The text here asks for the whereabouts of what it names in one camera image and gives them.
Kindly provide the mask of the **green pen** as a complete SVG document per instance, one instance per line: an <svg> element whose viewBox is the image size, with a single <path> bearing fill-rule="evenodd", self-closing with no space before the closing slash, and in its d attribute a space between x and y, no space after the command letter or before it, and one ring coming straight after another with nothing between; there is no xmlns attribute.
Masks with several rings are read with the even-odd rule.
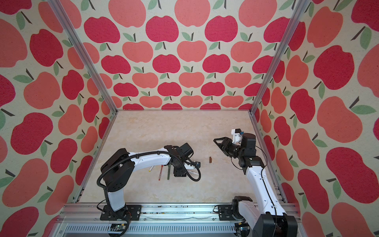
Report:
<svg viewBox="0 0 379 237"><path fill-rule="evenodd" d="M167 172L167 180L169 180L170 179L170 172L171 172L171 165L168 165L167 166L168 167L168 172Z"/></svg>

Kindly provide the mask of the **red gel pen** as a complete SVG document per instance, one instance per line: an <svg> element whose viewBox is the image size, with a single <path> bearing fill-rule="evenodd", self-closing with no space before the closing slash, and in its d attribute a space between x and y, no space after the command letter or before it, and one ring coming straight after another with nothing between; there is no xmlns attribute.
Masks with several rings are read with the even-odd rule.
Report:
<svg viewBox="0 0 379 237"><path fill-rule="evenodd" d="M161 168L160 168L160 172L159 172L159 181L161 180L162 170L163 170L163 165L161 165Z"/></svg>

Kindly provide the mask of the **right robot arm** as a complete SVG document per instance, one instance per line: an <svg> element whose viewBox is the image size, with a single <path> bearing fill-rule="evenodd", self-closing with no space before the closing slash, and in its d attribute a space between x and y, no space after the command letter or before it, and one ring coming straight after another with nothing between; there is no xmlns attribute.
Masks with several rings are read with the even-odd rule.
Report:
<svg viewBox="0 0 379 237"><path fill-rule="evenodd" d="M286 213L268 181L263 160L256 155L256 136L233 130L233 137L215 138L214 143L238 165L253 188L258 206L249 197L235 196L233 217L245 220L254 237L295 237L298 223Z"/></svg>

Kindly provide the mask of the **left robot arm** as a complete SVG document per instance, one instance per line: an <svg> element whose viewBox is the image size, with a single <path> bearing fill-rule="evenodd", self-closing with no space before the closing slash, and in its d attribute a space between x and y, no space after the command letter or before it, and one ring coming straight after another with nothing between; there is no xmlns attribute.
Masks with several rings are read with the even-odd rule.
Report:
<svg viewBox="0 0 379 237"><path fill-rule="evenodd" d="M201 179L199 165L191 161L194 154L188 143L182 146L166 145L154 151L132 153L125 148L117 150L101 167L96 184L105 193L107 206L114 212L125 207L123 189L133 172L152 166L174 167L175 177Z"/></svg>

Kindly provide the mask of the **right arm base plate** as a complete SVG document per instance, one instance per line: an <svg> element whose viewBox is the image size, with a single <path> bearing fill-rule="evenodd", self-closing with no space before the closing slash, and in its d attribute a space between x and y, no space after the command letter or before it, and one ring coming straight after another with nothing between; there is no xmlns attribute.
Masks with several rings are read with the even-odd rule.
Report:
<svg viewBox="0 0 379 237"><path fill-rule="evenodd" d="M235 196L231 204L218 204L213 208L213 212L219 215L221 221L243 221L244 217L239 213L238 204L241 201L253 200L246 196Z"/></svg>

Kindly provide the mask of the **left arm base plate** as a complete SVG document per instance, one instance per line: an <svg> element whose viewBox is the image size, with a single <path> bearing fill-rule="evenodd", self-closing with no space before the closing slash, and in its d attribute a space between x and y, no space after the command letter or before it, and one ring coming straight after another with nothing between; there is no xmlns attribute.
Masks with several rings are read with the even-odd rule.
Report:
<svg viewBox="0 0 379 237"><path fill-rule="evenodd" d="M126 220L139 221L141 215L141 205L126 205L118 211L114 211L115 215L112 213L111 208L105 205L102 214L100 216L101 221L118 221L121 220L120 217Z"/></svg>

